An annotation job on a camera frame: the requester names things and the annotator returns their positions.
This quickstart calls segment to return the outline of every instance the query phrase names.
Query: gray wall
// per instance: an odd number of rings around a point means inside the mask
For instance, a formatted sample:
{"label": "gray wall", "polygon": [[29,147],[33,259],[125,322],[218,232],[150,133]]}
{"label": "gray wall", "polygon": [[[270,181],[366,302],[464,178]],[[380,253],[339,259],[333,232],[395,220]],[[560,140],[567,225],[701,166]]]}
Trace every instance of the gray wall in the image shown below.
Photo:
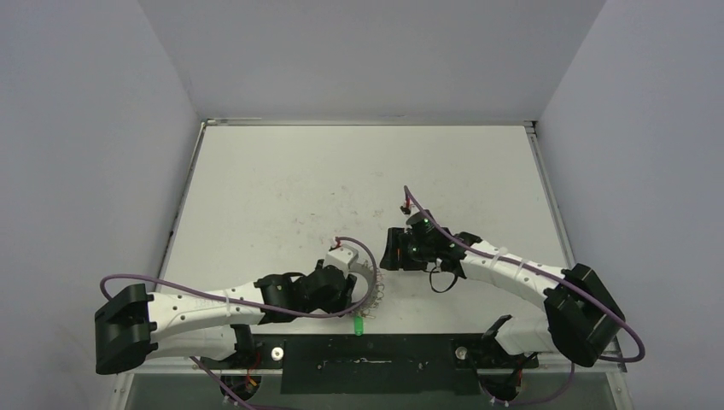
{"label": "gray wall", "polygon": [[2,2],[0,408],[105,408],[98,281],[157,273],[197,131],[135,0]]}
{"label": "gray wall", "polygon": [[604,0],[139,0],[204,117],[537,119]]}
{"label": "gray wall", "polygon": [[722,58],[721,0],[609,0],[538,127],[575,257],[648,347],[640,409],[724,408]]}

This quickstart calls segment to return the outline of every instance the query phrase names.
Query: white table surface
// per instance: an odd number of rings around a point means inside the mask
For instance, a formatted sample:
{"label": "white table surface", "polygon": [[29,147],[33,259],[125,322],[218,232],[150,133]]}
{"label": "white table surface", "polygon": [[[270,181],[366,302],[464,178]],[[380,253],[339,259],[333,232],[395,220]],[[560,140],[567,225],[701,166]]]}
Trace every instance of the white table surface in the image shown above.
{"label": "white table surface", "polygon": [[[565,266],[522,126],[210,126],[162,277],[217,290],[311,272],[335,235],[379,261],[387,229],[406,220],[404,184],[451,231]],[[502,314],[543,315],[488,284],[459,280],[438,295],[426,273],[382,272],[385,296],[365,333],[483,332]],[[435,275],[436,287],[448,275]],[[298,319],[253,332],[351,334],[353,324]]]}

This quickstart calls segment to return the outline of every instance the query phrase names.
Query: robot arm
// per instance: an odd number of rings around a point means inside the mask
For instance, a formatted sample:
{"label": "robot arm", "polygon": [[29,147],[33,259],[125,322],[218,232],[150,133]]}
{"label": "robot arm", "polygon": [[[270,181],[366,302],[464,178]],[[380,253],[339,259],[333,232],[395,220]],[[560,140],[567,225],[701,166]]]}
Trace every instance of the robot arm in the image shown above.
{"label": "robot arm", "polygon": [[545,318],[501,318],[488,331],[509,355],[526,352],[560,352],[580,366],[590,367],[613,340],[620,327],[603,312],[558,282],[523,269],[524,265],[565,279],[624,319],[608,290],[588,266],[572,269],[546,266],[508,253],[467,232],[454,235],[467,246],[492,255],[476,255],[437,231],[421,212],[411,216],[409,227],[390,228],[380,267],[387,270],[420,271],[435,263],[458,278],[480,280],[533,303]]}
{"label": "robot arm", "polygon": [[354,248],[331,249],[309,275],[285,273],[207,292],[219,302],[186,294],[147,293],[143,284],[123,289],[96,312],[96,372],[125,372],[147,359],[200,355],[223,360],[253,349],[249,325],[286,323],[297,316],[232,304],[244,300],[310,313],[341,312],[352,303]]}

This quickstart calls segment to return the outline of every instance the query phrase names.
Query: green led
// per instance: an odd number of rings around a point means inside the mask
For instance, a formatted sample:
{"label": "green led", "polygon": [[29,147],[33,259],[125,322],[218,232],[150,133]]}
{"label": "green led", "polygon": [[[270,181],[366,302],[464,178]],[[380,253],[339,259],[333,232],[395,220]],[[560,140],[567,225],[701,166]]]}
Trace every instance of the green led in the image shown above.
{"label": "green led", "polygon": [[354,317],[354,334],[357,336],[362,336],[362,333],[365,332],[365,320],[362,319],[362,316],[355,316]]}

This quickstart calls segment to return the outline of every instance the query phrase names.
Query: purple cable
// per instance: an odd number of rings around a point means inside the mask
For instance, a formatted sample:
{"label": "purple cable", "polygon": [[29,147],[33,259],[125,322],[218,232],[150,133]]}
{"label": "purple cable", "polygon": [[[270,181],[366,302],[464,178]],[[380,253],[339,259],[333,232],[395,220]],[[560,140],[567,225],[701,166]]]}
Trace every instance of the purple cable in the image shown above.
{"label": "purple cable", "polygon": [[215,375],[215,374],[211,371],[211,369],[209,369],[208,367],[206,367],[206,365],[204,365],[204,364],[201,362],[201,360],[198,360],[196,357],[193,357],[193,356],[190,357],[189,359],[191,359],[191,361],[193,361],[194,363],[196,363],[196,365],[199,366],[200,369],[202,369],[204,372],[206,372],[206,374],[207,374],[214,382],[216,382],[217,384],[219,384],[219,386],[221,386],[221,389],[224,389],[224,391],[226,392],[226,394],[229,395],[229,397],[231,397],[231,399],[233,399],[235,402],[241,404],[242,406],[244,406],[244,407],[247,408],[248,410],[292,410],[292,409],[287,408],[287,407],[252,406],[252,405],[248,404],[247,402],[245,402],[244,400],[242,400],[242,398],[239,397],[239,395],[237,395],[236,393],[234,393],[234,390],[231,389],[229,386],[227,386],[226,383],[224,383],[219,376]]}
{"label": "purple cable", "polygon": [[169,282],[167,280],[158,279],[158,278],[150,278],[148,276],[143,275],[134,275],[134,274],[127,274],[127,273],[121,273],[116,275],[108,275],[107,277],[101,279],[101,293],[103,293],[104,296],[106,296],[107,299],[111,299],[111,295],[106,290],[106,282],[113,279],[136,279],[136,280],[142,280],[145,282],[151,282],[154,284],[161,284],[163,286],[168,286],[169,288],[175,289],[175,290],[181,290],[183,292],[186,292],[193,296],[199,296],[203,297],[205,299],[211,299],[213,301],[219,301],[219,302],[229,302],[233,303],[235,305],[243,305],[243,306],[251,306],[253,308],[259,308],[264,310],[271,310],[273,312],[279,312],[279,313],[285,313],[285,314],[291,314],[293,316],[297,316],[300,318],[313,318],[313,319],[331,319],[331,318],[337,318],[340,316],[343,316],[347,313],[351,313],[355,309],[362,306],[363,303],[367,300],[367,298],[370,297],[372,294],[372,290],[375,288],[375,285],[377,284],[377,262],[375,261],[375,256],[372,254],[372,251],[367,248],[367,246],[358,241],[357,239],[354,239],[352,237],[336,237],[335,240],[337,242],[350,242],[358,245],[360,248],[362,248],[367,255],[370,257],[370,262],[372,263],[372,271],[374,272],[374,275],[372,275],[374,278],[372,279],[372,283],[367,286],[367,292],[362,297],[362,299],[355,302],[352,306],[341,310],[340,312],[336,313],[303,313],[303,312],[296,312],[294,310],[285,309],[283,307],[276,307],[271,305],[265,305],[263,303],[257,303],[257,302],[249,302],[249,301],[241,301],[241,300],[235,300],[235,299],[226,299],[222,296],[216,296],[216,295],[210,295],[206,292],[202,292],[200,290],[191,289],[188,286],[183,286],[182,284],[175,284],[174,282]]}
{"label": "purple cable", "polygon": [[[354,239],[353,237],[335,237],[335,240],[337,242],[350,242],[350,243],[356,244],[357,246],[359,246],[360,248],[362,248],[362,250],[364,250],[366,252],[367,256],[370,258],[370,263],[372,264],[372,272],[374,273],[372,275],[374,277],[372,279],[372,283],[367,287],[367,293],[365,293],[365,295],[362,297],[362,299],[355,302],[351,307],[348,307],[348,308],[341,310],[340,312],[336,312],[336,313],[311,314],[311,313],[296,312],[294,310],[284,309],[281,307],[276,307],[276,306],[271,306],[271,305],[265,305],[263,303],[237,301],[237,300],[232,300],[232,299],[229,299],[228,302],[234,303],[237,305],[251,306],[254,308],[260,308],[260,309],[265,309],[265,310],[272,310],[274,312],[279,312],[279,313],[291,314],[291,315],[302,317],[302,318],[330,319],[330,318],[336,318],[336,317],[342,316],[347,313],[351,313],[354,309],[362,306],[362,303],[365,303],[365,301],[372,294],[372,289],[377,284],[377,262],[375,261],[375,256],[372,254],[372,251],[369,248],[367,248],[367,246],[364,243],[358,241],[357,239]],[[108,300],[113,299],[113,297],[108,293],[108,290],[106,290],[106,282],[108,282],[109,280],[113,280],[113,279],[136,279],[136,280],[142,280],[145,282],[150,282],[153,284],[162,284],[164,286],[168,286],[169,288],[172,288],[175,290],[181,290],[190,295],[199,296],[199,297],[203,297],[206,299],[211,299],[211,300],[219,301],[219,302],[227,302],[227,299],[224,297],[209,295],[208,293],[201,292],[201,291],[195,290],[195,289],[191,289],[190,287],[183,286],[182,284],[175,284],[174,282],[169,282],[169,281],[163,280],[163,279],[150,278],[148,276],[131,275],[131,274],[108,275],[107,277],[101,279],[101,293],[103,293],[103,296],[105,296],[106,299],[108,299]],[[213,374],[211,369],[209,369],[203,363],[201,363],[200,360],[198,360],[196,357],[190,357],[190,359],[194,363],[196,363],[196,365],[199,366],[200,369],[202,369],[204,372],[206,372],[206,374],[211,379],[213,379],[214,382],[219,384],[221,389],[223,389],[226,392],[226,394],[228,394],[229,397],[231,397],[231,399],[233,399],[236,403],[244,406],[248,410],[292,410],[287,407],[274,407],[274,406],[255,406],[255,407],[253,407],[250,404],[248,404],[247,402],[245,402],[244,400],[242,400],[242,398],[239,397],[236,393],[234,393],[234,390],[232,390],[229,386],[227,386],[221,380],[221,378],[219,376]]]}
{"label": "purple cable", "polygon": [[[540,399],[531,399],[531,400],[516,400],[516,401],[508,401],[508,406],[529,406],[531,404],[542,404],[547,403],[549,401],[554,401],[558,397],[560,397],[563,393],[566,392],[570,388],[571,383],[573,382],[573,375],[575,374],[575,363],[570,362],[570,373],[568,373],[568,379],[566,379],[566,382],[563,384],[563,386],[560,387],[560,389],[556,390],[555,393],[552,395],[549,395],[548,397],[541,397]],[[487,395],[493,397],[485,388],[482,388],[482,391],[484,391]],[[500,399],[493,398],[496,403],[498,404],[506,404],[506,401],[502,401]]]}
{"label": "purple cable", "polygon": [[[422,205],[420,205],[420,202],[415,199],[415,196],[412,195],[410,192],[410,189],[407,188],[407,185],[405,185],[405,196],[406,198],[410,198],[410,201],[415,204],[415,207],[417,207],[417,210],[420,211],[420,214],[422,214],[425,218],[427,218],[432,225],[439,231],[442,235],[444,235],[447,239],[450,239],[453,243],[457,244],[458,246],[462,247],[465,250],[468,250],[472,252],[473,254],[482,256],[483,258],[493,259],[495,255],[491,255],[487,252],[483,252],[478,249],[473,249],[470,246],[466,245],[453,235],[447,233],[444,229],[442,229],[442,226],[435,221],[435,219],[427,212],[425,211],[425,208],[423,208]],[[601,312],[603,312],[606,316],[613,319],[614,322],[616,322],[617,325],[619,325],[626,333],[631,335],[631,338],[636,342],[636,345],[639,346],[639,353],[635,355],[634,357],[615,357],[615,356],[601,356],[599,359],[604,361],[614,361],[616,363],[635,363],[637,361],[642,361],[644,359],[644,356],[646,355],[646,347],[644,346],[644,342],[641,340],[641,337],[639,337],[639,334],[634,331],[634,329],[631,328],[631,326],[628,325],[623,319],[619,318],[613,311],[611,311],[609,308],[604,306],[603,303],[596,300],[593,296],[588,295],[586,291],[579,288],[578,286],[572,284],[571,282],[561,279],[557,276],[551,275],[550,273],[539,269],[535,266],[530,266],[527,263],[521,264],[521,261],[516,261],[515,259],[501,256],[498,258],[498,261],[503,261],[506,263],[511,263],[513,265],[520,265],[523,269],[533,272],[535,274],[538,274],[540,276],[543,276],[545,278],[549,278],[550,280],[553,280],[555,282],[558,282],[559,284],[565,286],[566,288],[573,290],[575,293],[577,293],[580,297],[583,299],[586,299],[588,302],[593,304],[596,308],[598,308]]]}

